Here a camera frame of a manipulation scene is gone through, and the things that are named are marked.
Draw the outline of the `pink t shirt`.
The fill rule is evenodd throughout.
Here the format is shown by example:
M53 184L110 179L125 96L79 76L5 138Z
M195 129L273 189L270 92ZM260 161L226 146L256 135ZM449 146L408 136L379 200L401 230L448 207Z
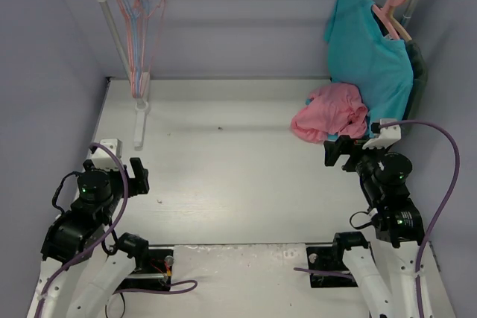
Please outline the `pink t shirt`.
M360 139L367 133L367 114L358 87L330 83L309 93L290 129L299 139L314 144L334 135Z

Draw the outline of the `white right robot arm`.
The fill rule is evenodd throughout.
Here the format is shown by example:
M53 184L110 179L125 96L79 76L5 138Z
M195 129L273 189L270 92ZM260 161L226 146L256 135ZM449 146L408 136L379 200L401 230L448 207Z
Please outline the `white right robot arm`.
M375 230L389 278L379 272L375 250L360 228L335 234L329 250L332 263L350 271L372 317L433 317L425 267L418 255L424 247L423 220L405 184L411 161L387 149L369 149L364 141L349 136L323 146L325 166L332 167L339 156L347 155L343 171L358 174L368 224Z

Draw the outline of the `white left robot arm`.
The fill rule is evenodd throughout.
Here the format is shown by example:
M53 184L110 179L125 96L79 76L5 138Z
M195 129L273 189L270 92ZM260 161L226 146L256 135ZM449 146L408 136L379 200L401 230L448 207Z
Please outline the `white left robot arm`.
M124 197L149 192L148 170L139 158L130 159L133 177L126 171L100 169L91 160L83 166L84 171L76 175L78 198L52 223L45 236L29 317L96 317L128 275L148 266L148 241L124 233L97 276L79 296L74 295L92 257L93 245L103 241L118 204Z

